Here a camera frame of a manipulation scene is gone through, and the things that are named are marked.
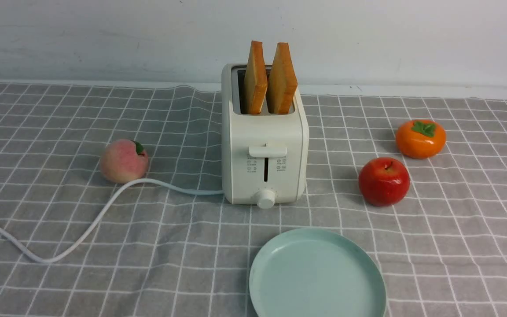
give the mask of toaster lever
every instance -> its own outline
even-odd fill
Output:
[[[287,156],[287,147],[276,147],[270,146],[270,144],[266,144],[263,147],[249,147],[248,154],[251,157],[267,157],[267,158],[276,158],[276,157],[285,157]]]

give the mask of green leaf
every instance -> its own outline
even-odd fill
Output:
[[[134,144],[136,145],[136,154],[143,155],[144,147],[139,142],[136,142],[135,140],[132,140]]]
[[[414,121],[412,131],[423,134],[428,138],[433,138],[435,135],[435,124],[424,124],[423,122],[416,120]]]

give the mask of plate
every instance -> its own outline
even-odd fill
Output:
[[[386,288],[368,254],[324,229],[294,229],[267,242],[250,271],[259,317],[382,317]]]

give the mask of persimmon calyx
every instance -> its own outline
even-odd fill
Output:
[[[414,121],[412,131],[423,134],[428,138],[433,138],[435,135],[435,124],[424,124],[423,122],[416,120]]]

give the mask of plate rim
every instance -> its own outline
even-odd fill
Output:
[[[250,297],[250,300],[252,302],[252,305],[253,305],[253,309],[255,310],[255,312],[257,313],[258,317],[268,317],[267,315],[262,315],[260,314],[260,312],[258,311],[258,307],[261,305],[261,303],[259,302],[259,297],[256,297],[256,296],[252,296],[252,291],[251,291],[251,285],[252,285],[252,281],[254,280],[254,278],[257,276],[257,275],[252,275],[252,271],[254,270],[254,268],[256,266],[259,266],[260,265],[260,259],[258,257],[258,255],[265,249],[269,249],[268,245],[270,244],[271,241],[274,241],[276,239],[283,239],[283,235],[290,235],[294,232],[299,232],[299,231],[312,231],[312,232],[322,232],[322,233],[326,233],[328,235],[334,235],[334,236],[337,236],[337,237],[340,237],[342,238],[344,241],[346,241],[347,243],[353,245],[356,249],[359,249],[363,254],[364,254],[364,257],[367,258],[371,263],[373,263],[373,268],[374,270],[376,270],[376,272],[378,273],[378,276],[380,277],[380,285],[382,286],[382,289],[384,291],[384,294],[385,294],[385,297],[384,297],[384,301],[382,301],[381,303],[381,313],[380,313],[380,317],[383,317],[386,313],[386,303],[388,301],[388,294],[386,292],[386,284],[385,284],[385,280],[382,276],[382,273],[380,271],[380,269],[378,268],[378,266],[376,265],[376,263],[373,261],[372,257],[369,256],[369,254],[363,250],[359,245],[357,245],[357,243],[355,243],[354,241],[351,241],[350,239],[336,233],[336,232],[332,232],[330,230],[326,230],[326,229],[321,229],[321,228],[311,228],[311,227],[308,227],[308,228],[297,228],[297,229],[292,229],[292,230],[289,230],[289,231],[286,231],[286,232],[283,232],[283,233],[280,233],[278,235],[276,235],[275,237],[272,237],[271,239],[269,239],[266,243],[264,243],[264,245],[259,249],[259,251],[257,252],[257,254],[255,255],[255,257],[253,258],[253,261],[252,261],[252,264],[250,265],[250,270],[248,272],[248,294],[249,294],[249,297]]]

